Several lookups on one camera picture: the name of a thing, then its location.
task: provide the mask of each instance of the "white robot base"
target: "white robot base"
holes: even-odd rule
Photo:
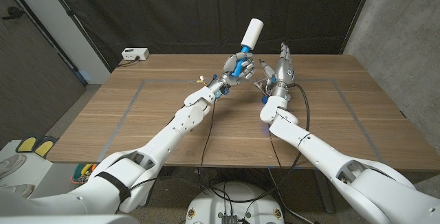
[[[240,181],[218,183],[213,188],[222,191],[224,189],[226,194],[221,191],[216,192],[221,196],[225,195],[225,198],[229,196],[237,201],[254,199],[265,193],[257,186]],[[195,197],[186,213],[186,224],[237,223],[237,220],[242,219],[248,223],[284,223],[280,205],[270,195],[253,203],[230,203],[218,197],[210,189],[210,194],[200,193]]]

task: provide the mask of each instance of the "white cylinder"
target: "white cylinder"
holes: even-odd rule
[[[259,39],[261,30],[263,29],[263,25],[264,23],[259,19],[250,20],[245,36],[241,41],[241,46],[247,46],[250,49],[254,49],[255,43]]]

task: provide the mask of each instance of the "concrete wall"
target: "concrete wall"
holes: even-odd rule
[[[440,0],[366,0],[354,55],[440,155]]]
[[[88,83],[102,84],[109,71],[58,0],[25,0]]]

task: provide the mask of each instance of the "black curtain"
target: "black curtain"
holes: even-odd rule
[[[360,0],[65,0],[112,69],[126,47],[152,54],[238,52],[251,18],[254,53],[338,54]]]

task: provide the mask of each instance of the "table top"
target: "table top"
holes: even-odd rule
[[[139,148],[166,126],[186,96],[203,87],[200,75],[221,74],[228,55],[150,55],[117,68],[47,158],[92,163]],[[279,55],[255,55],[273,67]],[[398,170],[440,170],[440,157],[353,56],[292,56],[296,82],[307,94],[310,131],[341,153],[382,161]],[[257,65],[252,80],[264,78]],[[305,127],[297,88],[288,111]],[[290,167],[298,151],[271,135],[259,118],[262,93],[252,82],[231,88],[214,111],[187,134],[168,166]],[[300,168],[313,168],[300,158]]]

